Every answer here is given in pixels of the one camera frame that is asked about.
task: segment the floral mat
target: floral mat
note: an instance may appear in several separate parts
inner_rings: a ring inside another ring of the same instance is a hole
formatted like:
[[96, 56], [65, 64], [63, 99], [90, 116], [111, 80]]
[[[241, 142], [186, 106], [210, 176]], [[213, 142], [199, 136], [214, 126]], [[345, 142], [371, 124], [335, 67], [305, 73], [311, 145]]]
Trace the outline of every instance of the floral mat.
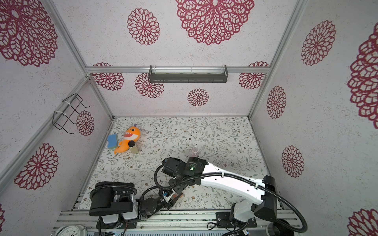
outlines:
[[[200, 158], [243, 176], [264, 178], [268, 174], [247, 117], [121, 117], [115, 120], [111, 134], [121, 141], [125, 131], [137, 124], [141, 137], [136, 142], [139, 154], [130, 150], [114, 155], [104, 148], [92, 173], [79, 209], [89, 209], [89, 193], [101, 181], [130, 182], [138, 190], [137, 197], [154, 186], [153, 174], [167, 157], [184, 160], [189, 149], [198, 146]], [[158, 175], [161, 185], [168, 186], [171, 177]], [[155, 195], [153, 191], [146, 198]], [[190, 186], [174, 209], [229, 209], [242, 197], [208, 186]]]

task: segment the clear plastic bottle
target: clear plastic bottle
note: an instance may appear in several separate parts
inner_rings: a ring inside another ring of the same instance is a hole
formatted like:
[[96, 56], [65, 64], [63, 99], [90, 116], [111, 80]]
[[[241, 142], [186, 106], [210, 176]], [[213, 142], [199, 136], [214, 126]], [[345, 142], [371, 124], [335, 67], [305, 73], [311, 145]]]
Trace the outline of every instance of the clear plastic bottle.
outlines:
[[133, 154], [138, 154], [138, 153], [139, 153], [139, 149], [138, 149], [138, 147], [135, 145], [135, 142], [134, 142], [134, 141], [129, 141], [129, 147], [130, 147], [130, 151], [131, 151]]
[[194, 146], [189, 150], [189, 157], [198, 157], [200, 152], [200, 149], [197, 146]]

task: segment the red flower pattern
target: red flower pattern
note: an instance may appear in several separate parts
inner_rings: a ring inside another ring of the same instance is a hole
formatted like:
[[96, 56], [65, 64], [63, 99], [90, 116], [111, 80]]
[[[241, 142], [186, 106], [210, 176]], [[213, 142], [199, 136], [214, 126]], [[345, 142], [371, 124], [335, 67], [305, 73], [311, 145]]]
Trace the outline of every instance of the red flower pattern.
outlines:
[[285, 110], [286, 106], [286, 94], [282, 87], [276, 86], [274, 87], [266, 101], [266, 109], [268, 110], [268, 114], [271, 118], [277, 119], [279, 118]]
[[151, 45], [160, 35], [156, 17], [146, 9], [134, 9], [127, 20], [127, 28], [133, 39], [142, 45]]
[[2, 0], [0, 50], [21, 65], [48, 64], [58, 49], [53, 23], [39, 0]]
[[307, 35], [302, 47], [302, 61], [306, 65], [315, 65], [322, 61], [332, 48], [335, 40], [335, 25], [332, 21], [322, 21]]
[[[99, 62], [93, 66], [112, 66], [108, 63]], [[124, 81], [121, 73], [92, 73], [93, 79], [107, 90], [119, 90], [123, 87]]]
[[89, 111], [80, 112], [76, 119], [76, 126], [81, 135], [89, 136], [95, 128], [92, 114]]
[[349, 236], [377, 236], [378, 212], [375, 209], [361, 209], [349, 217]]
[[282, 153], [282, 165], [291, 177], [299, 177], [305, 166], [302, 153], [294, 146], [287, 146]]
[[148, 73], [143, 73], [135, 78], [135, 87], [138, 93], [144, 97], [159, 97], [164, 91], [163, 83], [151, 83], [148, 78]]
[[[255, 62], [249, 66], [269, 66], [269, 64], [266, 62]], [[258, 88], [264, 76], [264, 73], [241, 73], [239, 76], [239, 84], [247, 89]]]
[[359, 108], [358, 115], [373, 121], [378, 129], [378, 23], [358, 51], [357, 59], [350, 65], [350, 101]]
[[44, 186], [54, 177], [59, 164], [58, 158], [54, 147], [43, 143], [16, 176], [14, 183], [28, 190]]
[[3, 227], [3, 223], [5, 221], [4, 213], [5, 213], [5, 211], [1, 208], [1, 204], [0, 204], [0, 232], [3, 230], [2, 227]]
[[189, 37], [199, 43], [230, 40], [248, 20], [253, 0], [176, 0], [177, 16]]
[[193, 106], [202, 106], [209, 100], [209, 93], [206, 90], [196, 88], [189, 92], [188, 101]]

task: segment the plush toy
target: plush toy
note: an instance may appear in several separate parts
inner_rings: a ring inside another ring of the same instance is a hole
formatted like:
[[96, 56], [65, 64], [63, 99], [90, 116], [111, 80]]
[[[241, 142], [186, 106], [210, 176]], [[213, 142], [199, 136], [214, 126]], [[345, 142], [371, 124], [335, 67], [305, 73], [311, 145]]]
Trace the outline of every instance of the plush toy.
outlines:
[[126, 152], [130, 148], [129, 141], [137, 141], [140, 136], [141, 131], [136, 127], [136, 124], [133, 127], [130, 127], [126, 130], [123, 140], [119, 142], [118, 147], [114, 150], [114, 154]]

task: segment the light fixture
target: light fixture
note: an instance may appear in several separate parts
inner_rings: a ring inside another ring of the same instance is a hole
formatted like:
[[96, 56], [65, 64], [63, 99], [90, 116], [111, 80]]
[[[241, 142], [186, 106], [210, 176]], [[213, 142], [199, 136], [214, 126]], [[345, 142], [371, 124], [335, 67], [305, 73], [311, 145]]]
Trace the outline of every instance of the light fixture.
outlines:
[[209, 67], [176, 67], [170, 72], [164, 68], [155, 69], [150, 66], [148, 76], [151, 83], [226, 83], [227, 66]]

